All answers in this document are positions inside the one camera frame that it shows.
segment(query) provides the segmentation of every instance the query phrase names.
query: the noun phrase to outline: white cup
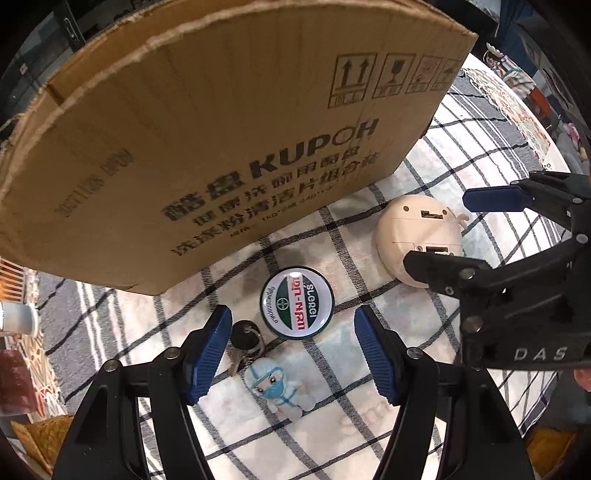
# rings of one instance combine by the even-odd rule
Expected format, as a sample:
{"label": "white cup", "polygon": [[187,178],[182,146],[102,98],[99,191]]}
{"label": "white cup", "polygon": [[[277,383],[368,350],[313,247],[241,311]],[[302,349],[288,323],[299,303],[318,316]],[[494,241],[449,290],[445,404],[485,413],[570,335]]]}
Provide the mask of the white cup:
{"label": "white cup", "polygon": [[39,314],[32,303],[0,300],[0,336],[22,333],[35,336],[39,330]]}

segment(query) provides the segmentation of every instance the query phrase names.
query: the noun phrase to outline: cardboard box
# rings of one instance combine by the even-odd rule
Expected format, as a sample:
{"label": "cardboard box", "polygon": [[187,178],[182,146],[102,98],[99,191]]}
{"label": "cardboard box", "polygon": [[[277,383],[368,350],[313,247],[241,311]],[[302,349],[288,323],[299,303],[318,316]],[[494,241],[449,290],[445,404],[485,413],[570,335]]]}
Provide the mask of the cardboard box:
{"label": "cardboard box", "polygon": [[160,293],[391,174],[475,38],[415,0],[150,9],[68,62],[2,146],[0,255]]}

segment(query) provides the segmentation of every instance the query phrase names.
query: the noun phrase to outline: plaid tablecloth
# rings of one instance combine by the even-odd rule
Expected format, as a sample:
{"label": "plaid tablecloth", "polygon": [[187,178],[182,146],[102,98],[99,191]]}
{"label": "plaid tablecloth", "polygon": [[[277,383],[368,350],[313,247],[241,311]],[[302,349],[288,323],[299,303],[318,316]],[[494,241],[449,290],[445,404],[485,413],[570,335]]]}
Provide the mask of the plaid tablecloth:
{"label": "plaid tablecloth", "polygon": [[[268,355],[290,378],[302,381],[317,404],[295,422],[271,413],[240,376],[229,376],[228,349],[209,394],[191,411],[216,478],[371,478],[397,408],[375,389],[353,331],[355,308],[369,304],[407,345],[425,349],[436,360],[451,362],[459,348],[458,302],[407,287],[382,266],[373,239],[380,212],[389,200],[408,193],[433,196],[454,212],[464,212],[467,188],[504,185],[540,168],[515,125],[460,72],[428,133],[391,177],[262,238],[161,296],[41,274],[39,308],[47,353],[69,410],[76,410],[92,375],[107,359],[150,361],[164,348],[180,345],[224,303],[235,321],[251,319],[260,326]],[[463,233],[466,255],[493,266],[558,241],[556,226],[530,211],[471,213]],[[303,342],[275,338],[258,307],[265,280],[291,265],[307,265],[325,275],[337,304],[328,328]],[[553,374],[491,374],[524,431],[543,407],[539,399]],[[141,400],[140,409],[148,464],[159,476],[149,402]],[[444,431],[445,424],[437,421],[425,478],[436,474]]]}

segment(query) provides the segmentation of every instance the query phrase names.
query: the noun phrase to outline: beige plastic device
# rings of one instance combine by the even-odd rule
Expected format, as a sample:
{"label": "beige plastic device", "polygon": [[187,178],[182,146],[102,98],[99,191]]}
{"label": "beige plastic device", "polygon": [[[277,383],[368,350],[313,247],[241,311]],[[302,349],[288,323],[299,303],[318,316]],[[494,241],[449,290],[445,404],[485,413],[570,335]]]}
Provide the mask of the beige plastic device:
{"label": "beige plastic device", "polygon": [[379,220],[376,240],[379,256],[393,277],[411,287],[427,288],[404,269],[411,250],[462,255],[462,230],[468,215],[457,216],[426,195],[403,195],[390,202]]}

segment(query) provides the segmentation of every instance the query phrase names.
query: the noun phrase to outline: figurine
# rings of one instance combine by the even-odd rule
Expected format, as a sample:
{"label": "figurine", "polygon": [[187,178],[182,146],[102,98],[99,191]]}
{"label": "figurine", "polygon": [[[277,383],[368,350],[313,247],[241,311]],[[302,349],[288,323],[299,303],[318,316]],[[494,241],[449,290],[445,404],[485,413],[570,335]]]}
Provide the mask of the figurine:
{"label": "figurine", "polygon": [[255,360],[244,373],[247,388],[257,397],[266,399],[269,409],[279,410],[291,421],[301,418],[316,402],[304,392],[301,384],[287,381],[283,369],[270,358]]}

